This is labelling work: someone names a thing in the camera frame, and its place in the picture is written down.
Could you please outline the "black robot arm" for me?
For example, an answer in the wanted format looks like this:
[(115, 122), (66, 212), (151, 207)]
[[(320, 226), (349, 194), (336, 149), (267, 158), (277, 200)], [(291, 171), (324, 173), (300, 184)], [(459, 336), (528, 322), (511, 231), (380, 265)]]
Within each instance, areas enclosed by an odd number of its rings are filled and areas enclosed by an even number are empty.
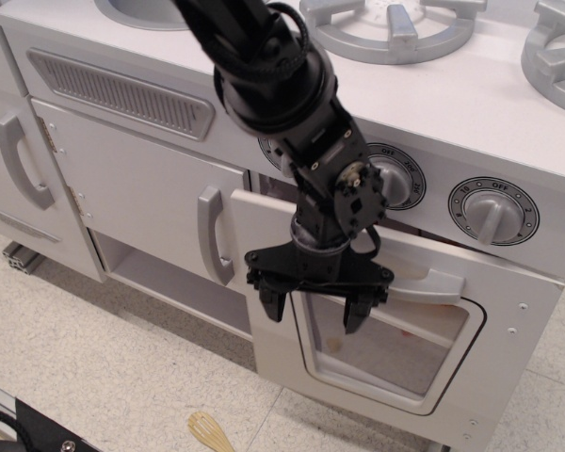
[(293, 291), (342, 297), (345, 330), (356, 332), (387, 299), (394, 275), (351, 242), (367, 232), (379, 243), (375, 225), (388, 202), (363, 134), (338, 100), (329, 57), (284, 3), (180, 1), (177, 8), (214, 63), (227, 114), (273, 141), (298, 187), (290, 241), (249, 251), (248, 282), (277, 322)]

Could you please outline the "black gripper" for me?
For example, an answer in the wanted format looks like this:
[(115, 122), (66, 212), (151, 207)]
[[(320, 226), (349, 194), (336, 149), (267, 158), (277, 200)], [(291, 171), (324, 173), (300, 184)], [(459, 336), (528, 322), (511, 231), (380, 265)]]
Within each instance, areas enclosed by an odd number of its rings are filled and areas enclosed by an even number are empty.
[(385, 301), (395, 278), (365, 253), (349, 245), (336, 250), (307, 250), (290, 241), (283, 245), (250, 250), (245, 254), (247, 282), (259, 292), (267, 317), (283, 319), (286, 296), (294, 291), (343, 298), (346, 334), (358, 331), (372, 306)]

